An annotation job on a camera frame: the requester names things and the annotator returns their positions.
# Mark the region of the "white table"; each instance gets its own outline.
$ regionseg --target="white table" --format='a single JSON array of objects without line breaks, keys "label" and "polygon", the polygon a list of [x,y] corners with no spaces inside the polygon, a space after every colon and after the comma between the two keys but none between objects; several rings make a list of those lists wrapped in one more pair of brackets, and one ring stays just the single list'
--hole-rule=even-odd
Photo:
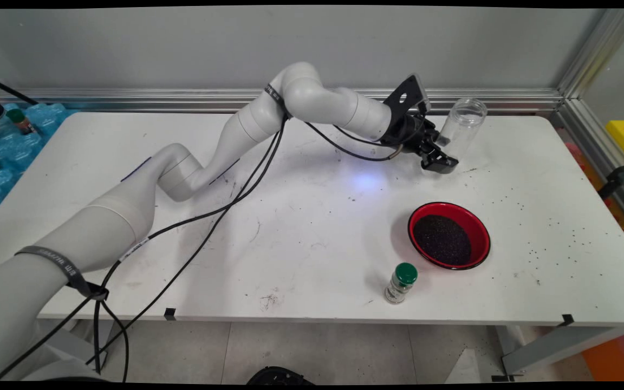
[{"label": "white table", "polygon": [[[74,114],[0,206],[0,263],[166,144],[184,144],[206,165],[228,117]],[[443,116],[430,119],[438,128],[444,123]],[[358,153],[391,153],[347,140],[331,126],[320,129]],[[153,231],[227,204],[267,147],[268,141],[252,149],[186,202],[174,203],[158,189]],[[492,239],[483,264],[450,271],[413,249],[408,217],[437,200],[461,205],[483,221]],[[131,319],[141,311],[216,217],[166,233],[129,257],[108,285],[114,313]],[[392,305],[383,289],[399,262],[413,263],[419,276],[406,301]],[[99,283],[104,273],[86,278]],[[80,301],[64,288],[40,318],[67,316]],[[389,162],[353,158],[293,120],[262,184],[230,210],[143,318],[164,320],[166,308],[174,308],[179,321],[498,326],[556,326],[571,314],[570,326],[505,356],[513,373],[550,362],[544,357],[558,359],[561,349],[569,355],[624,333],[624,234],[543,118],[491,116],[448,175],[421,170],[413,154]],[[92,305],[77,318],[92,318]],[[564,348],[548,350],[557,339]]]}]

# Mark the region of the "orange object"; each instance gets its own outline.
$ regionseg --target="orange object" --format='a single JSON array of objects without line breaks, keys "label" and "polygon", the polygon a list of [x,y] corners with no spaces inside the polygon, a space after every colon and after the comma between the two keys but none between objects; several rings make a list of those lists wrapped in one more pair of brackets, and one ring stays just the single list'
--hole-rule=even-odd
[{"label": "orange object", "polygon": [[596,381],[624,381],[624,336],[582,352]]}]

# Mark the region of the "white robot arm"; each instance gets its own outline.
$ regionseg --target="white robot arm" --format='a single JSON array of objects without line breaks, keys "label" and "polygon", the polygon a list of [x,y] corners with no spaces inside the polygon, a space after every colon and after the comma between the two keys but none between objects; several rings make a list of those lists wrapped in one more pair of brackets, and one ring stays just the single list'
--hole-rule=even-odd
[{"label": "white robot arm", "polygon": [[[285,68],[270,85],[283,96],[289,113],[302,121],[334,124],[368,140],[381,138],[391,121],[391,109],[383,103],[347,88],[324,89],[307,62]],[[262,92],[228,119],[208,165],[202,167],[184,146],[168,145],[35,245],[63,254],[82,272],[108,267],[151,229],[156,183],[176,202],[193,197],[244,153],[277,133],[283,117],[283,109]],[[37,255],[21,253],[0,265],[0,372],[40,338],[35,318],[66,283],[55,264]],[[50,363],[59,365],[59,360],[54,351],[40,348],[3,378],[40,379],[29,374]],[[94,375],[83,365],[79,370],[83,371],[79,375]],[[49,366],[43,371],[54,375]]]},{"label": "white robot arm", "polygon": [[[305,122],[334,124],[368,140],[378,140],[389,127],[391,110],[348,88],[330,92],[317,70],[307,62],[283,69],[270,85],[285,100],[295,118]],[[161,176],[158,185],[182,202],[227,170],[238,158],[280,130],[284,112],[266,92],[228,119],[211,162],[202,168],[191,154],[175,170]]]}]

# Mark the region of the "green lid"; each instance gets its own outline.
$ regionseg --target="green lid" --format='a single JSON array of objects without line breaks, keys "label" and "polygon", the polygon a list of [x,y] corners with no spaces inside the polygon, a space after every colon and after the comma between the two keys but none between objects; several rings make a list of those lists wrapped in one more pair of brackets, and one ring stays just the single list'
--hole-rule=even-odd
[{"label": "green lid", "polygon": [[396,266],[396,278],[403,284],[404,286],[408,286],[409,284],[415,283],[415,280],[418,279],[418,269],[415,269],[413,264],[411,263],[401,263]]},{"label": "green lid", "polygon": [[15,124],[19,124],[25,120],[25,114],[23,113],[23,111],[20,111],[20,109],[18,108],[12,109],[11,111],[7,112],[6,115]]}]

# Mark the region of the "spice jar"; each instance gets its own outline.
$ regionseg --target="spice jar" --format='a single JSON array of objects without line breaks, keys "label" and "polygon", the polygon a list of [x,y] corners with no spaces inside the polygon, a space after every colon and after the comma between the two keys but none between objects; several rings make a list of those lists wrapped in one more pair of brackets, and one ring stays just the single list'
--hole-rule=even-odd
[{"label": "spice jar", "polygon": [[389,286],[384,290],[384,297],[390,303],[401,303],[406,299],[406,294],[418,279],[418,270],[411,263],[401,263],[394,269],[394,274],[389,280]]},{"label": "spice jar", "polygon": [[23,111],[20,111],[20,109],[18,108],[12,109],[6,115],[8,116],[9,119],[11,119],[11,121],[16,125],[16,127],[19,128],[22,135],[28,135],[30,133],[39,133],[37,128],[35,128],[35,126],[33,126],[33,124],[30,123],[28,118],[25,116]]}]

